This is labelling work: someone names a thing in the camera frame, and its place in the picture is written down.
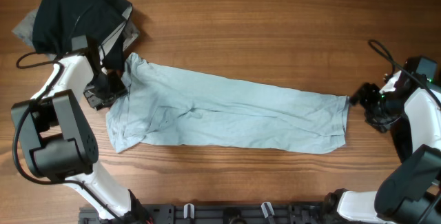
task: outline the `wire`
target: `wire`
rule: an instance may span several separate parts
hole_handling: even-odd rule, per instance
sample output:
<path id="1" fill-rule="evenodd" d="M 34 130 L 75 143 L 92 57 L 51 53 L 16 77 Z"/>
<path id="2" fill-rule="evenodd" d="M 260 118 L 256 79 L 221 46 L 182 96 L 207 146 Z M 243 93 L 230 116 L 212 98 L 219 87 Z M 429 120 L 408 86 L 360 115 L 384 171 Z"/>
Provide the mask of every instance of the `wire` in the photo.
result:
<path id="1" fill-rule="evenodd" d="M 426 220 L 426 218 L 429 216 L 435 206 L 440 202 L 440 200 L 441 190 L 438 192 L 438 194 L 436 194 L 435 200 L 433 200 L 431 204 L 427 207 L 427 209 L 422 213 L 420 219 L 418 220 L 418 224 L 422 224 L 422 222 Z"/>
<path id="2" fill-rule="evenodd" d="M 383 58 L 385 58 L 388 62 L 390 62 L 392 65 L 400 69 L 404 74 L 406 74 L 410 79 L 414 80 L 415 83 L 417 83 L 422 89 L 425 89 L 427 93 L 433 98 L 433 100 L 436 102 L 438 107 L 441 109 L 441 102 L 440 100 L 435 96 L 435 94 L 427 87 L 426 83 L 422 83 L 420 80 L 415 78 L 410 72 L 407 72 L 399 63 L 396 63 L 393 59 L 389 51 L 379 42 L 374 39 L 370 39 L 367 42 L 369 46 L 374 49 L 379 55 L 381 55 Z M 383 51 L 386 53 L 381 52 L 375 45 L 379 46 Z"/>
<path id="3" fill-rule="evenodd" d="M 123 223 L 123 220 L 118 215 L 116 215 L 105 203 L 103 203 L 102 200 L 99 199 L 88 187 L 86 187 L 83 182 L 74 181 L 74 180 L 63 180 L 60 182 L 41 181 L 41 180 L 38 180 L 38 179 L 31 177 L 29 174 L 27 174 L 24 171 L 23 167 L 21 166 L 20 160 L 19 160 L 19 155 L 18 155 L 18 143 L 19 143 L 19 136 L 20 136 L 21 128 L 23 127 L 23 124 L 24 124 L 26 118 L 28 117 L 29 113 L 31 113 L 31 108 L 33 108 L 36 104 L 38 104 L 39 101 L 47 93 L 49 93 L 51 91 L 52 87 L 55 85 L 55 83 L 57 83 L 57 81 L 59 80 L 59 78 L 61 77 L 61 75 L 63 74 L 63 71 L 64 71 L 64 65 L 62 63 L 59 63 L 57 60 L 35 63 L 32 65 L 20 65 L 20 62 L 24 58 L 26 58 L 30 55 L 33 55 L 33 54 L 37 54 L 37 53 L 36 52 L 29 52 L 29 53 L 23 55 L 22 57 L 20 57 L 16 62 L 16 67 L 18 69 L 28 69 L 28 68 L 35 68 L 35 67 L 42 66 L 42 65 L 57 64 L 59 66 L 59 71 L 57 72 L 57 74 L 55 75 L 53 80 L 51 80 L 51 82 L 48 84 L 48 86 L 46 86 L 46 89 L 37 98 L 35 98 L 31 101 L 31 104 L 25 109 L 24 113 L 21 115 L 19 122 L 17 123 L 17 128 L 14 133 L 14 139 L 12 141 L 12 159 L 14 160 L 14 164 L 15 164 L 17 171 L 20 173 L 20 175 L 23 178 L 27 179 L 30 182 L 39 184 L 39 185 L 60 185 L 60 184 L 65 184 L 65 183 L 72 183 L 72 184 L 78 185 L 81 187 L 81 189 L 85 190 L 101 207 L 103 207 L 104 210 L 109 212 L 115 219 L 117 219 L 118 221 Z"/>

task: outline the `folded fabric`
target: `folded fabric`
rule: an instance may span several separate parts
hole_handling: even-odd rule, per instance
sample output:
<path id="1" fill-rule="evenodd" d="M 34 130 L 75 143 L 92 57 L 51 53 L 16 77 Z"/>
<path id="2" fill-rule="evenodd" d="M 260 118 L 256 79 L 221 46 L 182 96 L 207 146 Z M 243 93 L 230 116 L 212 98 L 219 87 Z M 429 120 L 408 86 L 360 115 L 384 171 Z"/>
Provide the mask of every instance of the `folded fabric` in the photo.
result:
<path id="1" fill-rule="evenodd" d="M 152 145 L 222 145 L 322 154 L 345 144 L 347 96 L 303 92 L 148 63 L 132 53 L 129 94 L 107 113 L 117 152 Z"/>

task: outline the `wood grain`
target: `wood grain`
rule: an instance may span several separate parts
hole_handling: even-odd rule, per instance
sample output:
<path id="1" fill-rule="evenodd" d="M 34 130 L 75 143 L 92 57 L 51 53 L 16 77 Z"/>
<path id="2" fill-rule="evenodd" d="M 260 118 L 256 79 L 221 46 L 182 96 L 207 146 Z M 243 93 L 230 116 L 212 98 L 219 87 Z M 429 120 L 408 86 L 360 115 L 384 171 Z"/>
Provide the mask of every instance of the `wood grain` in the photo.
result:
<path id="1" fill-rule="evenodd" d="M 379 39 L 400 63 L 439 61 L 441 0 L 129 0 L 143 31 L 131 50 L 162 65 L 233 79 L 352 94 L 381 85 L 390 65 L 366 44 Z M 17 70 L 31 51 L 11 29 L 40 0 L 0 0 L 0 222 L 75 223 L 86 202 L 72 190 L 33 185 L 12 163 L 13 103 L 30 98 L 50 67 Z M 44 57 L 29 58 L 42 61 Z M 140 144 L 116 154 L 106 110 L 83 111 L 111 174 L 144 203 L 261 203 L 321 200 L 337 188 L 376 190 L 399 165 L 388 134 L 350 109 L 347 144 L 323 155 L 233 147 Z"/>

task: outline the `light blue pants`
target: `light blue pants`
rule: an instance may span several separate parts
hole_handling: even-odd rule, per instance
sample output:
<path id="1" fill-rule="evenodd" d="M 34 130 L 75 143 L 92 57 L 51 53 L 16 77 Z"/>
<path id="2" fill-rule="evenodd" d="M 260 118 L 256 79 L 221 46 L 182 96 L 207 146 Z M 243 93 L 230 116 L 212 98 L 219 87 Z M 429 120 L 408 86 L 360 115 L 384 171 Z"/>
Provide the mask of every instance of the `light blue pants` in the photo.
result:
<path id="1" fill-rule="evenodd" d="M 347 96 L 171 68 L 132 53 L 129 94 L 107 113 L 113 147 L 222 145 L 322 154 L 345 144 Z"/>

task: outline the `wooden table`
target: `wooden table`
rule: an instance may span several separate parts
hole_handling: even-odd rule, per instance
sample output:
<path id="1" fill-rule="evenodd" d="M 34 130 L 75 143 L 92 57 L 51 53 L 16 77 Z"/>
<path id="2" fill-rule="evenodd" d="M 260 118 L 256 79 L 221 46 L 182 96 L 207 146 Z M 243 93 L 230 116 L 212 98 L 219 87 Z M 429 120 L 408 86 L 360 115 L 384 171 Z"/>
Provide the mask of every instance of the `wooden table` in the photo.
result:
<path id="1" fill-rule="evenodd" d="M 12 163 L 10 108 L 39 90 L 52 68 L 16 69 L 31 49 L 11 29 L 40 1 L 0 0 L 0 223 L 75 223 L 86 205 L 67 187 L 27 182 Z M 133 51 L 232 79 L 351 95 L 365 81 L 382 85 L 390 72 L 367 39 L 382 41 L 400 63 L 441 58 L 441 0 L 129 1 L 143 31 Z M 143 203 L 319 201 L 342 187 L 376 190 L 399 165 L 389 135 L 369 127 L 359 106 L 350 109 L 346 146 L 323 155 L 145 144 L 116 154 L 106 111 L 81 106 L 104 166 Z"/>

